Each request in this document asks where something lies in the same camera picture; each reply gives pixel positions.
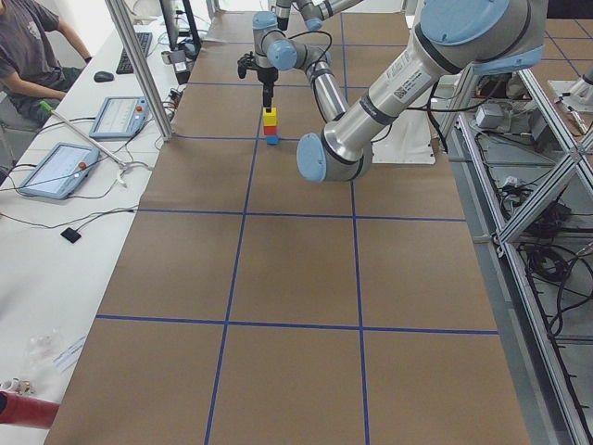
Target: blue joint cap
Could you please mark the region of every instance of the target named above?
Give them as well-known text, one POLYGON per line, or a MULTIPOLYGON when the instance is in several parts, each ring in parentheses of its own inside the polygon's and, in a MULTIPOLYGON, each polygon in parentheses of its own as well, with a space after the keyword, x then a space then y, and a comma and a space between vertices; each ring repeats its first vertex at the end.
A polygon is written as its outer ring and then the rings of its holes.
POLYGON ((295 47, 286 40, 278 40, 270 45, 266 54, 270 63, 280 71, 287 71, 297 64, 295 47))
POLYGON ((510 3, 511 0, 425 0, 420 26, 433 43, 462 45, 488 32, 510 3))
POLYGON ((254 30, 267 30, 268 28, 277 28, 278 19, 273 12, 260 11, 253 16, 254 30))
POLYGON ((315 133, 305 134, 298 142, 296 164, 308 181, 320 183, 327 175, 327 159, 321 138, 315 133))
POLYGON ((533 67, 544 56, 544 46, 540 46, 526 53, 516 54, 511 57, 493 60, 487 63, 473 65, 473 73, 478 76, 487 74, 503 74, 506 72, 525 70, 533 67))
POLYGON ((323 26, 323 22, 321 19, 309 19, 305 21, 305 24, 307 25, 307 29, 309 31, 320 30, 323 26))

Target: dark t-shirt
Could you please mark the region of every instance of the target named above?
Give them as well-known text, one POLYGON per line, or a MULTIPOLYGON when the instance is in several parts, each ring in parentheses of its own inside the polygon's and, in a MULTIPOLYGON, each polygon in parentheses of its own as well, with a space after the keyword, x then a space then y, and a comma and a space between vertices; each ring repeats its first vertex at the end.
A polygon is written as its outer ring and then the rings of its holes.
POLYGON ((60 65, 44 31, 55 31, 59 17, 33 0, 3 0, 0 15, 0 78, 16 72, 28 82, 49 85, 60 65))

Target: blue block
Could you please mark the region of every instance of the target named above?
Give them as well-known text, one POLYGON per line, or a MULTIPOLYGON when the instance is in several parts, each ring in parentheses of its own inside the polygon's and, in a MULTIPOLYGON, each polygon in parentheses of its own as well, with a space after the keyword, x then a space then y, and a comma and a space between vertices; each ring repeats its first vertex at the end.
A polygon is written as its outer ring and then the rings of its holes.
POLYGON ((278 134, 266 136, 266 142, 269 146, 277 146, 278 144, 280 144, 280 137, 278 136, 278 134))

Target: yellow block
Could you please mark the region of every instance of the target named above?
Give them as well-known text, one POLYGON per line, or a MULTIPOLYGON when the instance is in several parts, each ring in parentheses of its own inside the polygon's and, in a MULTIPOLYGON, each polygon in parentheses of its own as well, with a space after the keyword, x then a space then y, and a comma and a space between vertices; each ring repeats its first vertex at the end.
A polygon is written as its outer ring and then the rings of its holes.
POLYGON ((276 107, 272 107, 269 112, 267 109, 263 109, 263 124, 265 127, 274 127, 278 125, 278 113, 276 107))

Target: red block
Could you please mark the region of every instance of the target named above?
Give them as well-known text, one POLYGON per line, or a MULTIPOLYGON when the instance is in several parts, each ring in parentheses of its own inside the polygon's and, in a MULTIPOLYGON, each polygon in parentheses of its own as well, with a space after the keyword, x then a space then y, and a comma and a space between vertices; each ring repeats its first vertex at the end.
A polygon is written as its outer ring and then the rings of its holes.
POLYGON ((268 125, 264 125, 263 126, 263 133, 266 136, 275 136, 276 134, 278 134, 278 127, 277 126, 268 126, 268 125))
POLYGON ((52 401, 0 391, 0 424, 49 429, 58 408, 52 401))

